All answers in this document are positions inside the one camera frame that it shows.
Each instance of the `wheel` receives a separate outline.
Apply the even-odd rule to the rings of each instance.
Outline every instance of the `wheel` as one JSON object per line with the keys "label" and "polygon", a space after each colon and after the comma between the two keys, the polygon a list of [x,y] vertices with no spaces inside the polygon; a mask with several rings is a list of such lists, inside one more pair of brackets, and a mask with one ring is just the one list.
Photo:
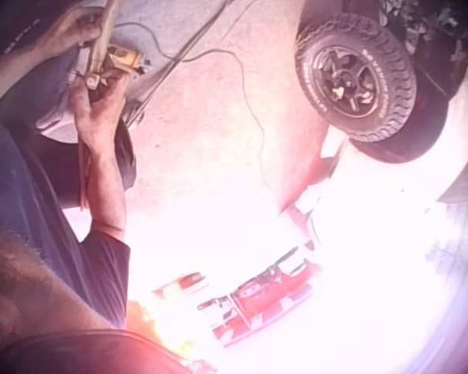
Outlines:
{"label": "wheel", "polygon": [[417,82],[397,38],[363,16],[339,13],[296,39],[296,74],[321,116],[351,139],[376,142],[406,123]]}

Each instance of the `ground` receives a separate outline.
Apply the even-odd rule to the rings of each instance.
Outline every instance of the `ground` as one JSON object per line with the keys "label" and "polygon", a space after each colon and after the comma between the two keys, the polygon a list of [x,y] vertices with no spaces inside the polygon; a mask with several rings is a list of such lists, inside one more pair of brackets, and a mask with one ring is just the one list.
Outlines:
{"label": "ground", "polygon": [[[179,66],[132,131],[138,177],[127,192],[131,290],[198,267],[242,266],[280,240],[279,211],[305,187],[328,131],[294,69],[303,3],[237,0],[190,53],[224,48],[239,56],[263,131],[244,99],[238,63],[219,54]],[[220,4],[131,0],[118,22],[147,25],[173,54]],[[138,27],[118,28],[115,39],[144,51],[149,75],[166,62]],[[80,235],[87,230],[87,215],[72,210],[68,217]]]}

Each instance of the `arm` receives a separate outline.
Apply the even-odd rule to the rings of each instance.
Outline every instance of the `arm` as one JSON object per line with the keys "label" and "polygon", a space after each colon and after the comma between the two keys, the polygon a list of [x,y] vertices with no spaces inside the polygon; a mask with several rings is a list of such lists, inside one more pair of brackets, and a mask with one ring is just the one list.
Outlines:
{"label": "arm", "polygon": [[34,46],[27,46],[9,55],[0,56],[0,98],[30,70],[43,62]]}
{"label": "arm", "polygon": [[100,8],[71,8],[34,44],[0,56],[0,99],[43,61],[58,56],[79,43],[98,37],[101,33],[100,28],[86,19],[100,14]]}
{"label": "arm", "polygon": [[102,231],[122,241],[126,227],[125,191],[115,155],[115,132],[125,104],[129,75],[109,70],[107,92],[93,103],[81,77],[71,90],[71,105],[81,139],[90,150],[87,199],[92,215],[91,230]]}
{"label": "arm", "polygon": [[123,241],[126,227],[125,190],[116,162],[115,148],[90,152],[87,199],[92,215],[91,230]]}

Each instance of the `hand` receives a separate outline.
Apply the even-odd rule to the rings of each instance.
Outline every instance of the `hand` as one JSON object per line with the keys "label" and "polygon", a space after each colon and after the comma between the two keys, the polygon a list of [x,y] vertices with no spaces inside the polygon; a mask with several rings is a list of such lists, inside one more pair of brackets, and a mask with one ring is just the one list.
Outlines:
{"label": "hand", "polygon": [[91,41],[101,34],[97,25],[103,8],[77,6],[68,9],[61,18],[40,37],[35,48],[45,59],[68,51],[75,45]]}
{"label": "hand", "polygon": [[78,134],[93,154],[115,149],[116,126],[130,81],[129,74],[118,69],[106,70],[102,78],[108,86],[100,85],[99,100],[90,102],[87,85],[80,76],[73,82],[69,98]]}

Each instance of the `sleeve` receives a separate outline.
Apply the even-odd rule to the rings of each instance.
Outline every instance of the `sleeve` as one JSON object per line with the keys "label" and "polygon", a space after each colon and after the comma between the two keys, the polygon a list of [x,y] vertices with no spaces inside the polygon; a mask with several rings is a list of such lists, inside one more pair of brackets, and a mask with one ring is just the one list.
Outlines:
{"label": "sleeve", "polygon": [[126,324],[130,248],[99,231],[81,243],[84,280],[94,309],[120,329]]}

